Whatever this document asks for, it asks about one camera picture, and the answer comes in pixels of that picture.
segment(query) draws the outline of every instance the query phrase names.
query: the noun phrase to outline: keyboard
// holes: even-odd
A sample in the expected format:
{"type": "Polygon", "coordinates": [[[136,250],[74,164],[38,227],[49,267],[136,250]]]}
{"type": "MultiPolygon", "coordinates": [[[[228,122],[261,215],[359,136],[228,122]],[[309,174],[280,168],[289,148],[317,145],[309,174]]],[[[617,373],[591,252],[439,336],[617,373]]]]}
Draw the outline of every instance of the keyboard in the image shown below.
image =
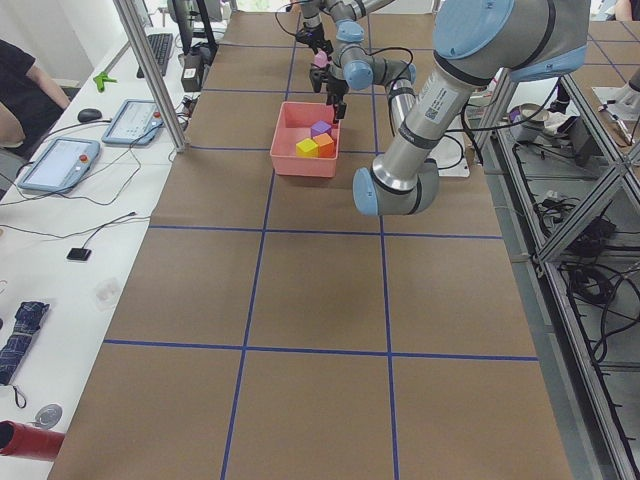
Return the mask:
{"type": "MultiPolygon", "coordinates": [[[[169,64],[169,58],[171,57],[171,45],[173,44],[173,34],[171,33],[151,33],[147,35],[147,40],[149,41],[149,45],[151,45],[151,50],[153,51],[153,55],[156,57],[156,61],[158,62],[158,66],[160,67],[160,72],[164,77],[167,73],[167,65],[169,64]]],[[[142,68],[138,67],[138,73],[136,74],[138,78],[144,78],[144,73],[142,73],[142,68]]]]}

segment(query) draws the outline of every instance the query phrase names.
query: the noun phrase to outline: umbrella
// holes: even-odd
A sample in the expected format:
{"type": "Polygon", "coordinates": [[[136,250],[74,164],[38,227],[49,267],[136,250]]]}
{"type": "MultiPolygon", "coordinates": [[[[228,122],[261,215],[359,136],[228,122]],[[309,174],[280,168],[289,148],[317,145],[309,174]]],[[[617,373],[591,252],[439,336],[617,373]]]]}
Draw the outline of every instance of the umbrella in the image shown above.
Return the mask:
{"type": "Polygon", "coordinates": [[[9,385],[11,382],[33,335],[40,330],[40,321],[47,310],[49,304],[42,302],[22,302],[20,305],[13,332],[0,350],[0,385],[9,385]]]}

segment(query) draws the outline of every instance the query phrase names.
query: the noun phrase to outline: red cup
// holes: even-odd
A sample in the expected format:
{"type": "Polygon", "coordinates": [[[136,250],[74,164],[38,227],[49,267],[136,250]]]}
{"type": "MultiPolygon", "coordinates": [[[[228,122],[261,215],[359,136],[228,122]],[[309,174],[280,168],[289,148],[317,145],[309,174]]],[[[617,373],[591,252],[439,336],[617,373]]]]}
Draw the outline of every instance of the red cup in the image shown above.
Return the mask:
{"type": "Polygon", "coordinates": [[[52,462],[58,455],[63,440],[64,433],[10,420],[0,422],[0,455],[52,462]]]}

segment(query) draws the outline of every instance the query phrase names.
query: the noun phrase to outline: label sticker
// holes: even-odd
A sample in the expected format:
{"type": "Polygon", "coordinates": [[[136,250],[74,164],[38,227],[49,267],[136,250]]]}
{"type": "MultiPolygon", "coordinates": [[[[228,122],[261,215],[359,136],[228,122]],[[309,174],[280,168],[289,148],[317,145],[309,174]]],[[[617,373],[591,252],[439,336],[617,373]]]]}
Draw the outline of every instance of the label sticker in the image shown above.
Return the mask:
{"type": "Polygon", "coordinates": [[[458,92],[448,89],[444,82],[438,80],[437,75],[431,74],[418,97],[420,111],[427,120],[436,124],[442,122],[458,98],[458,92]]]}

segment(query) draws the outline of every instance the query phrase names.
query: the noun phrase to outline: white table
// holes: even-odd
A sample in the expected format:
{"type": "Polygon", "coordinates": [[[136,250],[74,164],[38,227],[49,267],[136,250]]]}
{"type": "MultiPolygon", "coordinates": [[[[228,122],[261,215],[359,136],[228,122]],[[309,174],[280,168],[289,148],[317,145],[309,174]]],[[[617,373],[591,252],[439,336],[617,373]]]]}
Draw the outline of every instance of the white table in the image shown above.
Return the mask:
{"type": "MultiPolygon", "coordinates": [[[[113,47],[92,77],[115,57],[125,40],[123,37],[113,47]]],[[[175,106],[184,96],[178,53],[179,49],[174,48],[164,77],[175,106]]],[[[54,129],[77,123],[76,116],[83,108],[97,108],[103,118],[109,119],[126,99],[152,99],[146,82],[135,77],[136,71],[137,62],[128,49],[109,72],[109,76],[118,82],[107,83],[105,91],[98,93],[93,81],[87,81],[54,129]]],[[[66,130],[58,135],[99,140],[106,128],[107,124],[101,123],[66,130]]],[[[12,379],[26,395],[28,404],[19,409],[14,403],[13,389],[0,388],[0,420],[27,423],[34,420],[41,407],[57,403],[63,408],[63,417],[53,430],[65,432],[69,427],[147,230],[149,221],[144,217],[151,214],[158,201],[171,168],[170,158],[175,154],[165,130],[161,130],[150,145],[134,148],[135,157],[131,153],[120,157],[125,151],[126,147],[103,144],[101,155],[90,173],[112,165],[81,182],[69,193],[71,197],[86,196],[107,203],[139,168],[131,183],[110,205],[100,206],[83,199],[57,196],[9,205],[22,199],[15,187],[2,200],[0,224],[57,235],[97,227],[132,211],[140,219],[103,228],[87,245],[92,255],[85,263],[71,262],[66,255],[70,248],[82,246],[90,233],[59,240],[0,227],[3,230],[0,236],[0,316],[4,320],[0,346],[4,346],[12,332],[14,315],[21,302],[42,301],[51,305],[40,332],[12,379]],[[98,300],[99,290],[107,292],[106,302],[98,300]]],[[[0,462],[0,479],[3,480],[45,479],[52,466],[49,462],[16,457],[2,457],[0,462]]]]}

